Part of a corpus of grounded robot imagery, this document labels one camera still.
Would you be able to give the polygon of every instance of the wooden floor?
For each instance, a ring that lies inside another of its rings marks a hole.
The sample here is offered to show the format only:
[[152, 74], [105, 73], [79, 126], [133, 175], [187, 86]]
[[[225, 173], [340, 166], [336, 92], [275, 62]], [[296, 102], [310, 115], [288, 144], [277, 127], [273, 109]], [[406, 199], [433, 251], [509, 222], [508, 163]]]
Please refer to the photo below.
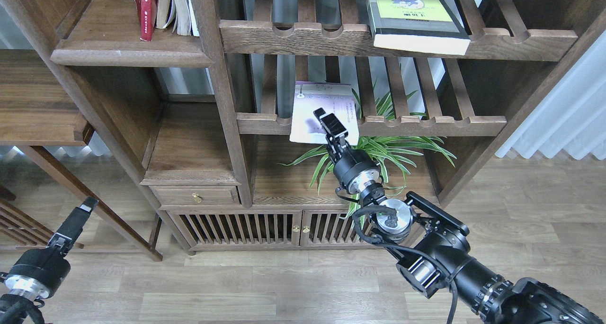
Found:
[[[63, 162], [138, 229], [153, 212], [108, 158]], [[56, 229], [78, 200], [22, 158], [0, 160], [15, 205]], [[606, 318], [606, 162], [493, 159], [447, 210], [471, 229], [471, 254], [513, 282], [534, 277]], [[93, 218], [84, 243], [122, 245]], [[43, 313], [55, 324], [439, 324], [450, 294], [414, 292], [381, 250], [200, 252], [162, 230], [165, 260], [70, 253], [72, 269]], [[2, 253], [7, 270], [18, 253]], [[463, 304], [455, 324], [478, 324]]]

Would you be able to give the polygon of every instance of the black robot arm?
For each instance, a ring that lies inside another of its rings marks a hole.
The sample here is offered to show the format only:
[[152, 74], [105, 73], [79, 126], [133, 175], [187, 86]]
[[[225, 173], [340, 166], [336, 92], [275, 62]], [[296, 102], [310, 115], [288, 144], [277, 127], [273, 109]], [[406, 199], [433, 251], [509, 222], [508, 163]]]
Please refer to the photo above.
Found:
[[[357, 235], [387, 249], [398, 260], [400, 274], [426, 298], [448, 288], [453, 293], [448, 323], [460, 297], [486, 324], [604, 324], [545, 283], [522, 278], [513, 285], [491, 271], [468, 254], [468, 227], [414, 192], [407, 193], [404, 201], [388, 199], [376, 163], [364, 151], [351, 149], [347, 131], [335, 115], [321, 108], [314, 114], [327, 133], [327, 149], [339, 181], [337, 195], [353, 200], [339, 192], [360, 194], [361, 208], [352, 215]], [[373, 224], [370, 236], [362, 232], [361, 216]], [[398, 245], [415, 223], [425, 228], [422, 240], [414, 248]]]
[[10, 291], [0, 297], [0, 324], [21, 324], [27, 316], [34, 324], [44, 324], [39, 307], [44, 306], [43, 299], [54, 295], [69, 273], [70, 264], [64, 257], [73, 248], [97, 203], [87, 197], [71, 211], [46, 248], [26, 251], [8, 273], [2, 273], [2, 282]]

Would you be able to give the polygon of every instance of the drawer knob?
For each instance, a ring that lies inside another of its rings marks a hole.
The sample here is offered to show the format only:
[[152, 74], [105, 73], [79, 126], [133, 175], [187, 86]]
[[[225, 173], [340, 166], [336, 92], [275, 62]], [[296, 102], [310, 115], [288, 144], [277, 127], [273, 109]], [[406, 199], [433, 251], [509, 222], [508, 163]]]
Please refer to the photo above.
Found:
[[193, 201], [195, 203], [201, 203], [202, 202], [202, 198], [200, 197], [200, 194], [198, 194], [197, 192], [191, 194], [191, 196], [193, 196]]

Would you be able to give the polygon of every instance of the green plant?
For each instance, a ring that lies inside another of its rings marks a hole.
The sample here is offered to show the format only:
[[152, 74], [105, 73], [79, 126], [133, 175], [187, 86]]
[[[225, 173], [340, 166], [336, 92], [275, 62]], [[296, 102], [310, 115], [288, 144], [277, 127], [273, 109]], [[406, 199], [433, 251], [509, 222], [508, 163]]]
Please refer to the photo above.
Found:
[[[360, 97], [355, 89], [351, 89], [353, 91], [353, 95], [357, 99], [357, 104], [360, 105]], [[408, 94], [406, 96], [407, 99], [410, 99], [416, 91]], [[385, 93], [383, 97], [380, 97], [376, 101], [377, 114], [382, 115], [385, 119], [395, 119], [395, 111], [392, 103], [392, 94], [391, 92]], [[425, 113], [411, 113], [411, 115], [416, 115], [419, 117], [426, 117]], [[357, 116], [361, 117], [361, 111], [357, 108]], [[406, 155], [411, 156], [422, 156], [423, 153], [420, 150], [429, 150], [434, 152], [439, 152], [454, 166], [453, 158], [456, 159], [450, 151], [444, 149], [440, 146], [440, 144], [444, 144], [441, 138], [437, 136], [361, 136], [359, 138], [358, 144], [353, 146], [353, 149], [362, 149], [368, 153], [370, 158], [377, 161], [379, 166], [381, 167], [381, 175], [384, 178], [385, 183], [389, 183], [389, 175], [387, 171], [386, 162], [391, 162], [396, 167], [400, 169], [402, 172], [404, 185], [396, 186], [396, 187], [386, 187], [392, 190], [403, 190], [406, 186], [406, 175], [410, 175], [409, 169], [406, 167], [407, 165], [416, 167], [415, 162], [411, 159], [407, 158]], [[313, 172], [312, 180], [310, 181], [309, 188], [311, 188], [315, 182], [318, 182], [318, 193], [320, 193], [320, 188], [322, 186], [322, 182], [328, 173], [331, 173], [335, 168], [335, 165], [330, 161], [329, 154], [326, 150], [326, 145], [320, 145], [318, 147], [314, 147], [303, 155], [299, 156], [296, 160], [285, 164], [280, 163], [284, 166], [296, 166], [301, 162], [308, 160], [312, 157], [320, 156], [320, 161], [316, 166], [316, 169]], [[349, 209], [347, 212], [347, 216], [351, 216], [353, 212], [355, 212], [359, 208], [358, 203], [351, 202], [349, 205]]]

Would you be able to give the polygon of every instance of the booklet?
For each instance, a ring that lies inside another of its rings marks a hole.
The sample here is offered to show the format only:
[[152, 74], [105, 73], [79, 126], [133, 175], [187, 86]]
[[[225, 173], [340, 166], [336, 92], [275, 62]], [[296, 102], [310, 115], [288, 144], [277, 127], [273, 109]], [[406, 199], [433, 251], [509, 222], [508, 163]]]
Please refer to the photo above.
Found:
[[469, 35], [444, 0], [366, 0], [374, 46], [465, 55]]
[[356, 98], [349, 84], [297, 81], [294, 86], [294, 103], [290, 141], [296, 143], [326, 144], [326, 133], [313, 115], [318, 108], [335, 116], [347, 129], [350, 145], [357, 145], [360, 133], [357, 128]]

